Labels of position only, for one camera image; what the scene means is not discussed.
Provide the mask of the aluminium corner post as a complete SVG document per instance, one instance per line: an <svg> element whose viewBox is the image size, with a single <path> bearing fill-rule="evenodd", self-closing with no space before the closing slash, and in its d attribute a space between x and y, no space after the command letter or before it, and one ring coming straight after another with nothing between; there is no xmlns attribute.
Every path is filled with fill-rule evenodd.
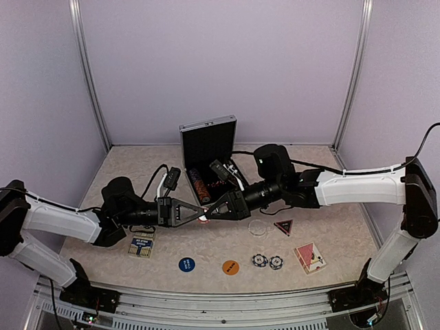
<svg viewBox="0 0 440 330"><path fill-rule="evenodd" d="M338 153L339 150L341 149L344 135L347 131L347 127L349 124L349 118L353 109L353 103L355 101L355 96L358 89L360 76L362 73L362 64L364 62L364 55L368 42L372 11L373 11L373 1L364 0L362 3L360 29L357 36L355 56L354 56L351 75L349 79L349 85L344 99L342 115L340 117L338 128L336 130L332 144L333 150L336 153Z"/></svg>
<svg viewBox="0 0 440 330"><path fill-rule="evenodd" d="M80 66L82 68L82 73L85 79L85 84L91 103L93 117L94 120L96 121L98 127L98 133L102 141L102 144L104 146L104 149L106 152L109 152L113 145L111 143L111 138L109 136L108 128L100 106L98 93L96 90L96 84L94 82L91 64L89 61L87 42L85 38L85 30L83 27L83 20L82 20L79 0L69 0L69 11L70 11L72 27L76 39L76 44L79 51Z"/></svg>

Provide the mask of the clear round dealer button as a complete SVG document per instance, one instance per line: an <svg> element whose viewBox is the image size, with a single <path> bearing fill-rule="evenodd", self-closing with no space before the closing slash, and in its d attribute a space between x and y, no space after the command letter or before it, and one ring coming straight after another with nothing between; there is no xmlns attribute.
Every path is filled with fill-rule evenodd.
<svg viewBox="0 0 440 330"><path fill-rule="evenodd" d="M267 225L260 219L251 220L248 223L247 229L252 236L262 237L267 233Z"/></svg>

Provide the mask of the aluminium poker chip case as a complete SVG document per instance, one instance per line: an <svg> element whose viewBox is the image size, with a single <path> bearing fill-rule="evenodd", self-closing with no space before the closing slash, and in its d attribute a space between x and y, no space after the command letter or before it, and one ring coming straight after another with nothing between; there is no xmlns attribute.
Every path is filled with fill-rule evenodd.
<svg viewBox="0 0 440 330"><path fill-rule="evenodd" d="M227 181L225 186L209 189L209 183L220 180L217 174L210 169L210 164L214 160L219 160L223 164L233 165L244 178L245 186L249 183L237 164L232 159L232 151L237 127L237 118L234 115L226 115L209 120L181 124L179 126L181 152L183 166L190 187L195 195L195 199L200 206L208 206L216 202L223 194L238 188ZM202 204L193 184L189 178L189 170L196 168L208 189L211 200L209 203Z"/></svg>

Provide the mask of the chip row in case front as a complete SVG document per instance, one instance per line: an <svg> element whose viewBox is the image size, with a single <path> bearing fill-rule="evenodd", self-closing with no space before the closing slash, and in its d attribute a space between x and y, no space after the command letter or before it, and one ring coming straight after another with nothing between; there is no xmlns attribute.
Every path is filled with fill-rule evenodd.
<svg viewBox="0 0 440 330"><path fill-rule="evenodd" d="M199 201L202 204L209 203L211 200L210 194L208 192L208 189L206 188L206 185L204 184L204 181L201 178L201 175L199 174L199 171L196 168L192 168L189 170L189 178L191 183L193 184L195 192L197 193Z"/></svg>

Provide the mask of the black dice row in case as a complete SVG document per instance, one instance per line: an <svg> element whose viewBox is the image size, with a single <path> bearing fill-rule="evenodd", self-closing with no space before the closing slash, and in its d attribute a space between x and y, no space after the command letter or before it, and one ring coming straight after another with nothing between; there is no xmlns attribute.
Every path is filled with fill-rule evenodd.
<svg viewBox="0 0 440 330"><path fill-rule="evenodd" d="M219 188L219 187L225 186L226 184L227 184L226 181L223 181L223 180L220 179L220 180L214 181L212 183L209 183L207 185L207 187L209 189L214 189L214 188Z"/></svg>

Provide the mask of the left aluminium corner post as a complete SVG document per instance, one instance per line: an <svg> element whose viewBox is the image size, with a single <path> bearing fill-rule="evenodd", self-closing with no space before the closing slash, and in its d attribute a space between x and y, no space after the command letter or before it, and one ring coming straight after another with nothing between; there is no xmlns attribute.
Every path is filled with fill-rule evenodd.
<svg viewBox="0 0 440 330"><path fill-rule="evenodd" d="M76 44L79 51L80 66L82 68L82 73L85 79L85 84L91 103L93 117L94 120L96 121L98 127L98 133L102 141L102 144L104 146L104 149L106 152L109 152L113 145L111 143L111 138L109 136L108 128L100 106L98 93L96 90L96 84L94 82L91 64L89 61L87 42L85 38L85 30L83 27L83 20L82 20L79 0L69 0L69 11L70 11L72 27L76 39Z"/></svg>

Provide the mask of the black pink triangular button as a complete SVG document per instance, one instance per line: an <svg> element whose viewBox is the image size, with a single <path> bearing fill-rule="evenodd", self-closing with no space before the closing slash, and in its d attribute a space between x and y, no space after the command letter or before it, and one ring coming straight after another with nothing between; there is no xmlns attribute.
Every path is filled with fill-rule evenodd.
<svg viewBox="0 0 440 330"><path fill-rule="evenodd" d="M288 237L292 232L292 225L293 225L292 219L274 222L274 226Z"/></svg>

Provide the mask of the right aluminium corner post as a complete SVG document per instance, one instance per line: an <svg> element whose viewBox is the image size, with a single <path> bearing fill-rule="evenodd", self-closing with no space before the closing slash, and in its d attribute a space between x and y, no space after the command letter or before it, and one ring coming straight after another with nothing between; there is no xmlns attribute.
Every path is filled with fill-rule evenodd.
<svg viewBox="0 0 440 330"><path fill-rule="evenodd" d="M344 99L342 115L340 117L338 128L336 130L332 144L333 150L336 153L338 153L339 150L341 149L344 135L347 131L347 127L349 124L349 118L353 109L353 103L355 101L355 96L358 89L360 76L362 73L362 64L364 62L364 55L368 42L372 11L373 11L373 1L364 0L362 3L360 29L357 36L355 56L354 56L351 75L349 79L349 85Z"/></svg>

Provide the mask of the blue playing card box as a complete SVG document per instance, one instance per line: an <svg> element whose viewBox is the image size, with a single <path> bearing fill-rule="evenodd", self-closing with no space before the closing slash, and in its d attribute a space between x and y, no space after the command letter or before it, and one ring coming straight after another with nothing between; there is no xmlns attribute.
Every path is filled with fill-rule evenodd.
<svg viewBox="0 0 440 330"><path fill-rule="evenodd" d="M149 259L155 242L154 232L135 232L129 246L128 254Z"/></svg>

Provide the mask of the red poker chip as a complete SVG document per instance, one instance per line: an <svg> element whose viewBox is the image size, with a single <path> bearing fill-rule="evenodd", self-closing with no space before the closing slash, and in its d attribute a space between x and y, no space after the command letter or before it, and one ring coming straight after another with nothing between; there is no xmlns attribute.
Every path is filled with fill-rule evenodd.
<svg viewBox="0 0 440 330"><path fill-rule="evenodd" d="M201 216L198 218L198 220L199 220L200 222L202 222L202 223L209 222L209 219L206 218L206 213L207 213L207 211L208 211L207 208L204 208L204 209L203 209L203 215L201 215Z"/></svg>

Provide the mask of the red playing card deck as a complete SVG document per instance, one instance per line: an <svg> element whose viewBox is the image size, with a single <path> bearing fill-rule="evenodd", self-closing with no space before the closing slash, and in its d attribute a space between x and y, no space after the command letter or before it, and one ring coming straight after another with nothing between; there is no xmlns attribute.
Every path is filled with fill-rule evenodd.
<svg viewBox="0 0 440 330"><path fill-rule="evenodd" d="M327 266L327 262L314 242L298 246L294 252L306 274L315 273Z"/></svg>

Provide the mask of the blue white poker chip stack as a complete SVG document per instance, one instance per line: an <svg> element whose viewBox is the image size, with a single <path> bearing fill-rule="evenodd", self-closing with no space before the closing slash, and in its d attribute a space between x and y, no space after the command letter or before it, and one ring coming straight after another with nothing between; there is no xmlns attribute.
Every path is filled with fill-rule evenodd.
<svg viewBox="0 0 440 330"><path fill-rule="evenodd" d="M256 267L266 267L268 263L268 260L266 256L262 254L255 254L252 257L252 264Z"/></svg>

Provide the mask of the orange big blind button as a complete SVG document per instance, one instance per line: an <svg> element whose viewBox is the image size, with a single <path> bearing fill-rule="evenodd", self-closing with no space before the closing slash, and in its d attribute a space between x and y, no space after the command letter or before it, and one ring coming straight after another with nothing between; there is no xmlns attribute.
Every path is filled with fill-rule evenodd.
<svg viewBox="0 0 440 330"><path fill-rule="evenodd" d="M239 263L237 261L228 260L225 261L222 265L222 271L224 274L228 276L233 276L237 274L240 270Z"/></svg>

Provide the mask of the aluminium front rail frame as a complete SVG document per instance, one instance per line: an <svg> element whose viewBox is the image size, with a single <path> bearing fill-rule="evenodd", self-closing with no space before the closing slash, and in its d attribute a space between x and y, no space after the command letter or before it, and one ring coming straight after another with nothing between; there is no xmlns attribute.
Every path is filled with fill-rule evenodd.
<svg viewBox="0 0 440 330"><path fill-rule="evenodd" d="M335 312L324 286L293 291L196 294L138 289L98 283L120 293L113 313L99 311L87 323L92 309L58 299L40 278L31 298L24 329L352 329L352 318L373 306Z"/></svg>

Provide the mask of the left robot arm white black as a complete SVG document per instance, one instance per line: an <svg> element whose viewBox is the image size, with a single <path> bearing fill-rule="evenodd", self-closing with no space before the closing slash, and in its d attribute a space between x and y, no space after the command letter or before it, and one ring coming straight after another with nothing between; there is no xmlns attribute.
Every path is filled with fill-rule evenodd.
<svg viewBox="0 0 440 330"><path fill-rule="evenodd" d="M167 195L146 201L136 195L128 177L112 179L101 193L101 207L77 209L34 196L22 181L11 181L1 189L1 255L57 282L65 300L74 298L87 306L100 294L115 292L92 286L78 261L61 257L31 231L51 232L108 248L126 236L129 226L176 228L205 213L199 206Z"/></svg>

